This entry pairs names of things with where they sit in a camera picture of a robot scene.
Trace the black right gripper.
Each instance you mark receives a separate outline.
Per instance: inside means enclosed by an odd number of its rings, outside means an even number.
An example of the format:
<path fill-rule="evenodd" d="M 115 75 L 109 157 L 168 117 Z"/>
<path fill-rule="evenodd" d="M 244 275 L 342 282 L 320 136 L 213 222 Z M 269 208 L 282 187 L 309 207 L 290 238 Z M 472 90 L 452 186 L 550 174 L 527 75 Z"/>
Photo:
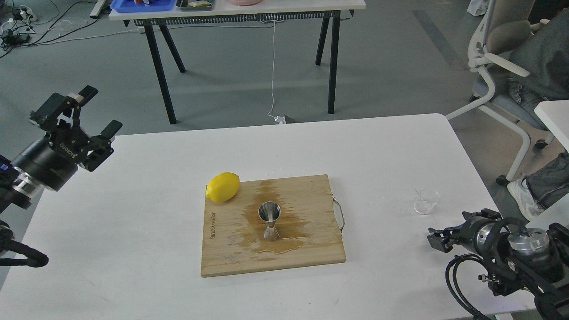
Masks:
<path fill-rule="evenodd" d="M 502 216 L 492 209 L 483 208 L 479 212 L 462 212 L 466 220 L 461 227 L 447 227 L 442 230 L 428 228 L 429 245 L 443 253 L 449 253 L 454 245 L 462 245 L 471 253 L 480 256 L 493 256 L 492 247 L 498 239 L 501 229 L 493 227 Z"/>

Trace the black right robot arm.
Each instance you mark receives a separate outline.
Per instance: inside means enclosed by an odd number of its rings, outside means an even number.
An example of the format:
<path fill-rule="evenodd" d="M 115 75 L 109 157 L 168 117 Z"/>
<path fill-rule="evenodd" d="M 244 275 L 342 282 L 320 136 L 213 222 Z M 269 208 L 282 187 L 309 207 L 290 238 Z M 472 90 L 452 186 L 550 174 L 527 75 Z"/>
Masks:
<path fill-rule="evenodd" d="M 499 212 L 484 208 L 463 212 L 465 221 L 443 230 L 429 228 L 427 239 L 432 248 L 448 253 L 461 245 L 468 254 L 456 255 L 445 270 L 451 295 L 475 320 L 486 316 L 464 296 L 457 281 L 461 263 L 479 263 L 486 273 L 478 279 L 488 284 L 495 296 L 528 290 L 535 307 L 545 320 L 569 317 L 568 229 L 551 224 L 547 230 L 528 228 L 516 218 L 502 218 Z"/>

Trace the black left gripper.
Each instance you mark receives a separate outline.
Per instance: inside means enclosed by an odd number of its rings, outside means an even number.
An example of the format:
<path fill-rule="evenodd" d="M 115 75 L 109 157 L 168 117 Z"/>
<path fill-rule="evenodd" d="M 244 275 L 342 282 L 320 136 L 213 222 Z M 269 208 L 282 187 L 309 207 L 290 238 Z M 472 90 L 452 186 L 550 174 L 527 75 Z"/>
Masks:
<path fill-rule="evenodd" d="M 36 185 L 58 191 L 79 167 L 93 172 L 112 155 L 111 143 L 122 122 L 112 120 L 97 136 L 87 135 L 80 127 L 81 108 L 97 94 L 98 89 L 89 85 L 78 94 L 53 93 L 30 113 L 30 122 L 47 133 L 12 161 L 21 175 L 30 177 Z M 72 123 L 59 123 L 61 115 L 71 118 Z"/>

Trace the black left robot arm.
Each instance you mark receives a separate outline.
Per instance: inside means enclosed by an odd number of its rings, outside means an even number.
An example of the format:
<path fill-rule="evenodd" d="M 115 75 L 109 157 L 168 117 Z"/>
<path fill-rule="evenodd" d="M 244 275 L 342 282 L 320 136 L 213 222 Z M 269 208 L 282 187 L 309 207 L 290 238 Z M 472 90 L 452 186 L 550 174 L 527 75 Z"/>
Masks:
<path fill-rule="evenodd" d="M 97 94 L 98 89 L 92 86 L 77 94 L 53 93 L 30 113 L 30 122 L 44 135 L 13 160 L 1 155 L 1 214 L 6 209 L 9 217 L 23 213 L 44 190 L 60 191 L 79 168 L 94 172 L 114 154 L 112 142 L 122 122 L 112 120 L 98 135 L 90 135 L 81 127 L 81 112 Z M 4 103 L 1 99 L 1 147 L 21 138 L 17 133 L 23 120 L 23 116 L 12 115 L 15 112 Z M 24 258 L 6 257 L 7 252 Z M 1 220 L 1 267 L 41 268 L 48 263 L 46 254 L 17 241 L 10 225 Z"/>

